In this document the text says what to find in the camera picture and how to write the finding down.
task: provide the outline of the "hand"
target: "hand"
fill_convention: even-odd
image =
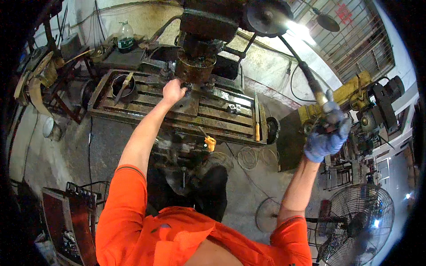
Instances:
[[[318,127],[312,130],[304,150],[305,156],[314,163],[322,162],[326,155],[338,153],[351,130],[351,121],[345,118],[340,107],[333,101],[332,91],[327,91],[326,95],[329,101],[323,106],[323,111],[327,114],[327,122],[335,126],[336,130],[324,134],[318,133]]]
[[[179,79],[171,80],[163,88],[163,101],[172,107],[182,99],[186,91],[187,88],[181,88],[181,81]]]

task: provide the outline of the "blue glove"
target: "blue glove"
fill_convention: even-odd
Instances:
[[[335,125],[336,130],[320,134],[318,127],[314,128],[305,144],[305,156],[314,163],[320,163],[329,154],[336,154],[348,139],[351,130],[351,120],[345,118],[340,107],[333,101],[333,94],[327,91],[328,102],[322,107],[327,114],[327,122]]]

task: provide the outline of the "ceiling light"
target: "ceiling light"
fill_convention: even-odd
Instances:
[[[285,24],[288,28],[287,33],[291,36],[297,37],[301,40],[304,40],[305,42],[309,43],[310,45],[315,45],[315,41],[312,39],[311,35],[309,34],[309,29],[306,26],[297,24],[294,21],[288,21]]]

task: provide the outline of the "plastic bottle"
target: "plastic bottle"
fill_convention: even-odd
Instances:
[[[118,50],[125,54],[130,52],[135,42],[133,37],[133,29],[127,20],[119,23],[121,23],[123,26],[118,33]]]

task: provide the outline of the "window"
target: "window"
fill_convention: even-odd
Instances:
[[[332,16],[340,26],[339,32],[330,32],[318,25],[317,16],[308,5],[299,1],[291,3],[295,20],[310,29],[319,55],[343,83],[364,70],[375,80],[395,66],[389,37],[372,1],[307,2]]]

